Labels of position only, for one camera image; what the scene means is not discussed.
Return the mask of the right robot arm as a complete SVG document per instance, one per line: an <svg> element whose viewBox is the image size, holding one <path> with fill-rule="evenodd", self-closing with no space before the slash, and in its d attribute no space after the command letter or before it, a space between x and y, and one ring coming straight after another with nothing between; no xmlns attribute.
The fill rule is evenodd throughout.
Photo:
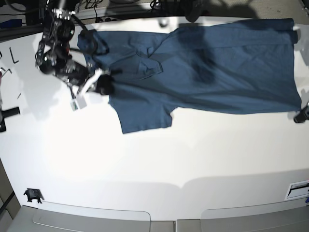
<svg viewBox="0 0 309 232"><path fill-rule="evenodd" d="M90 45L72 48L70 40L75 33L75 24L81 26L80 36ZM98 38L96 30L88 30L74 11L54 8L47 11L42 39L35 54L35 65L44 74L51 74L76 93L82 91L110 95L114 92L111 71L100 64L97 57L109 52L107 44Z"/></svg>

